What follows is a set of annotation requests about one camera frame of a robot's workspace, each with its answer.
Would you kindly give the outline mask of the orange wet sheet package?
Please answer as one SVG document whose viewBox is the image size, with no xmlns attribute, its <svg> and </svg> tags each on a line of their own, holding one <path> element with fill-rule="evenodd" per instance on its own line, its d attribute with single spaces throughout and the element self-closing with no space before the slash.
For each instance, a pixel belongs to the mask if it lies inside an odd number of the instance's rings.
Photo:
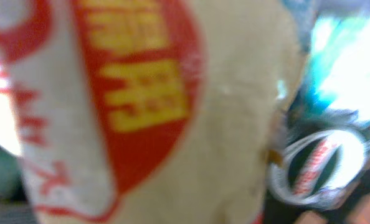
<svg viewBox="0 0 370 224">
<path fill-rule="evenodd" d="M 304 61 L 285 1 L 0 1 L 0 136 L 40 223 L 258 223 Z"/>
</svg>

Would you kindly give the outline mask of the green Kleenex tissue pack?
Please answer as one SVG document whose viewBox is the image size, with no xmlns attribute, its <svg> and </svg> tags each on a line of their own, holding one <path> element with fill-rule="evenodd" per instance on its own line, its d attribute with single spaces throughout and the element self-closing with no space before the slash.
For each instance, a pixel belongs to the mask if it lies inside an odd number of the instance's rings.
<svg viewBox="0 0 370 224">
<path fill-rule="evenodd" d="M 320 14 L 290 121 L 370 126 L 370 13 Z"/>
</svg>

